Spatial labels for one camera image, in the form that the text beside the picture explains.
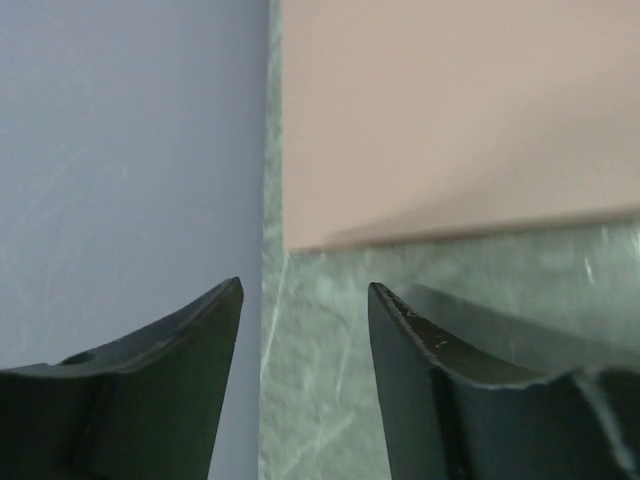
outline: gray wall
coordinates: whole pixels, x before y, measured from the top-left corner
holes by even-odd
[[[246,291],[211,477],[257,478],[267,0],[0,4],[0,367]]]

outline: black plastic part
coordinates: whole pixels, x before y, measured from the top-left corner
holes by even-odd
[[[0,479],[206,479],[242,301],[227,280],[60,365],[0,371]]]
[[[638,372],[520,368],[381,284],[369,288],[369,327],[394,480],[640,479]]]

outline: beige box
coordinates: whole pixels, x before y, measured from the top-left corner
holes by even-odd
[[[640,2],[282,10],[286,248],[640,211]]]

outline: beige board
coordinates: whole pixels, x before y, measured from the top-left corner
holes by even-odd
[[[640,211],[640,2],[283,0],[289,250]]]

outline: green floor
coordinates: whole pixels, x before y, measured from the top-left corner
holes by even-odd
[[[272,14],[263,480],[389,478],[368,343],[366,290],[372,281],[385,283],[419,311],[440,313],[434,321],[516,363],[545,371],[602,361],[640,364],[640,222],[284,254],[278,0]],[[418,286],[437,289],[437,301]],[[470,315],[477,307],[469,310],[465,301],[490,312]]]

